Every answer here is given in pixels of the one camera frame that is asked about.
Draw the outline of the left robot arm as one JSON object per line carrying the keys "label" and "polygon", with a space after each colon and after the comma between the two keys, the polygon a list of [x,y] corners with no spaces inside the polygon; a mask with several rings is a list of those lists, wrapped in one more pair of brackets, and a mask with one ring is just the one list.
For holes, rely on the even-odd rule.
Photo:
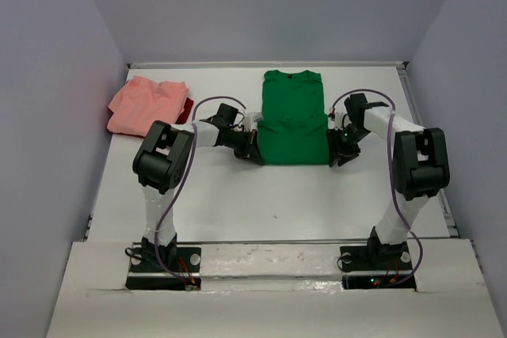
{"label": "left robot arm", "polygon": [[125,253],[153,272],[166,272],[177,258],[173,207],[188,180],[199,148],[225,146],[237,159],[263,165],[258,147],[260,112],[240,111],[220,104],[215,115],[182,125],[155,121],[133,160],[132,169],[142,187],[146,227],[137,247]]}

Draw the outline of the green t shirt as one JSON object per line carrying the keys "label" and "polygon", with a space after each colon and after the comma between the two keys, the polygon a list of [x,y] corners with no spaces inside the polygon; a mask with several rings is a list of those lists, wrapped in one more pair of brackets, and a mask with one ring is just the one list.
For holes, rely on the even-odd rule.
{"label": "green t shirt", "polygon": [[265,72],[261,114],[258,145],[266,165],[328,163],[328,117],[321,74]]}

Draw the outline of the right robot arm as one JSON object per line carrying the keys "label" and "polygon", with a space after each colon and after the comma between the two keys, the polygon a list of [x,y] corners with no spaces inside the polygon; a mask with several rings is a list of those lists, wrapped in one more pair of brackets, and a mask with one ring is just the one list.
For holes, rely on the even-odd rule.
{"label": "right robot arm", "polygon": [[450,182],[444,132],[398,116],[394,101],[367,99],[367,89],[340,96],[345,114],[330,113],[334,127],[326,132],[329,166],[341,167],[360,155],[360,142],[370,134],[387,144],[391,201],[373,226],[365,245],[341,249],[337,261],[344,272],[381,271],[409,255],[407,240],[415,237],[413,224],[423,207]]}

